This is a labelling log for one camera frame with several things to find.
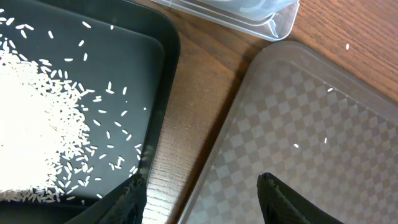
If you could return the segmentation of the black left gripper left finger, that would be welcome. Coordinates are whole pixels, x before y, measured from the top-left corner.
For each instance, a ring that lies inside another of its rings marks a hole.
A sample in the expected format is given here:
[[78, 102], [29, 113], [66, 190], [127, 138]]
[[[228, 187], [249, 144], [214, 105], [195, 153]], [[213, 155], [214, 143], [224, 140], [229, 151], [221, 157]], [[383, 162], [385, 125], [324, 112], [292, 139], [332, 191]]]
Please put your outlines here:
[[146, 190], [146, 179], [136, 173], [66, 224], [141, 224]]

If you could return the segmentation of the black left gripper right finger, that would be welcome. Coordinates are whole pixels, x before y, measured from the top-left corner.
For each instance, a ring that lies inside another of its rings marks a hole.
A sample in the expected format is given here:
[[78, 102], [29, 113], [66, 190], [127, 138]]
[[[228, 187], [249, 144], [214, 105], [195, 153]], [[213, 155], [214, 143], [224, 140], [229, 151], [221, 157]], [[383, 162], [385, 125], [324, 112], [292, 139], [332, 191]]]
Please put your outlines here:
[[265, 224], [342, 224], [269, 172], [256, 187]]

